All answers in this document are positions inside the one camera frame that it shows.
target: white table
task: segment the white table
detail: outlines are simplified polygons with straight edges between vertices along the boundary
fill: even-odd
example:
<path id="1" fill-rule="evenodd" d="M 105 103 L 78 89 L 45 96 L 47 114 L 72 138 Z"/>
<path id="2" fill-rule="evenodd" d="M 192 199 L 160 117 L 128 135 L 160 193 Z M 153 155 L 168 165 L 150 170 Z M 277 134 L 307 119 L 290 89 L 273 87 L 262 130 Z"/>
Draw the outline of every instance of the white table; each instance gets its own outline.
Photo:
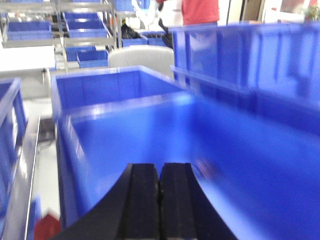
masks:
<path id="1" fill-rule="evenodd" d="M 0 72 L 53 68 L 54 46 L 0 48 Z"/>

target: potted plant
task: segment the potted plant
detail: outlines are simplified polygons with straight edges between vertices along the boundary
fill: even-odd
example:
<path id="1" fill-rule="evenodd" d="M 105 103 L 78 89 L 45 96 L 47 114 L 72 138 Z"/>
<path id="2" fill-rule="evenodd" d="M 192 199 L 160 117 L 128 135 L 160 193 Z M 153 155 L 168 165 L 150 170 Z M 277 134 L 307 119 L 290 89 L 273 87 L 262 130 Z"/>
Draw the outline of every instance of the potted plant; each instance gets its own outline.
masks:
<path id="1" fill-rule="evenodd" d="M 320 7 L 318 4 L 309 6 L 304 12 L 305 21 L 320 21 Z"/>

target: red shirt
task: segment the red shirt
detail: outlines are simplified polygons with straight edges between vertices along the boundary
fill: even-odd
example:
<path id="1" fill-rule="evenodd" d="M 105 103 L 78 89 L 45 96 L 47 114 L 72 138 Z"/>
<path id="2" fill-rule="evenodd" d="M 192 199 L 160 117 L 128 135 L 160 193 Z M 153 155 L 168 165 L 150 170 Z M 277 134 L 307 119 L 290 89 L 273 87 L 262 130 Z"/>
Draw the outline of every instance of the red shirt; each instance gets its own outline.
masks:
<path id="1" fill-rule="evenodd" d="M 213 23 L 219 20 L 218 0 L 182 0 L 183 25 Z"/>

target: white chair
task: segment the white chair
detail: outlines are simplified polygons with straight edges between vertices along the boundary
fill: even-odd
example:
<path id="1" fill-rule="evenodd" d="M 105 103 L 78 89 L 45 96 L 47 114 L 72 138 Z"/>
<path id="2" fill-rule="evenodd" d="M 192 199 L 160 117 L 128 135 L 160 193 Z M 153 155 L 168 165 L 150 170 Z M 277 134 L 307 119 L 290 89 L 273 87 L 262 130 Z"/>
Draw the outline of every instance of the white chair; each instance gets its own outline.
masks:
<path id="1" fill-rule="evenodd" d="M 165 46 L 132 45 L 109 53 L 109 68 L 143 65 L 170 78 L 170 65 L 175 64 L 174 51 Z"/>

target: red object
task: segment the red object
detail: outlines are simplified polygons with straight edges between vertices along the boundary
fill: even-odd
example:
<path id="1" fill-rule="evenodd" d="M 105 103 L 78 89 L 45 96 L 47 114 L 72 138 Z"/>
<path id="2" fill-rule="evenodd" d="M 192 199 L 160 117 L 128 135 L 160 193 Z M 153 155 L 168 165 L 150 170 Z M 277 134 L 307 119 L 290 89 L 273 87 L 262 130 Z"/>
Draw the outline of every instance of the red object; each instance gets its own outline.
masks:
<path id="1" fill-rule="evenodd" d="M 182 0 L 183 25 L 215 23 L 219 20 L 218 0 Z"/>
<path id="2" fill-rule="evenodd" d="M 61 231 L 60 221 L 47 214 L 34 228 L 34 240 L 49 240 Z"/>
<path id="3" fill-rule="evenodd" d="M 317 3 L 318 3 L 317 0 L 310 0 L 309 6 L 316 5 Z"/>

